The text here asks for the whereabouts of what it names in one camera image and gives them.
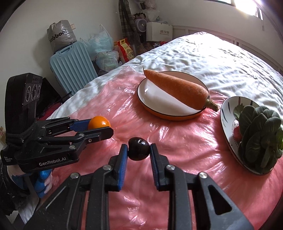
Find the hand on blue handle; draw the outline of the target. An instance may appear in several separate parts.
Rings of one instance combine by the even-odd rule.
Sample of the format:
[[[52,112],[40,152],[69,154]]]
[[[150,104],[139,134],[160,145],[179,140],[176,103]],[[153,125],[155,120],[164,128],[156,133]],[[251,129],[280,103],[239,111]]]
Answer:
[[[49,174],[49,176],[46,178],[44,181],[45,189],[44,189],[44,194],[48,193],[53,185],[53,176],[52,173]]]

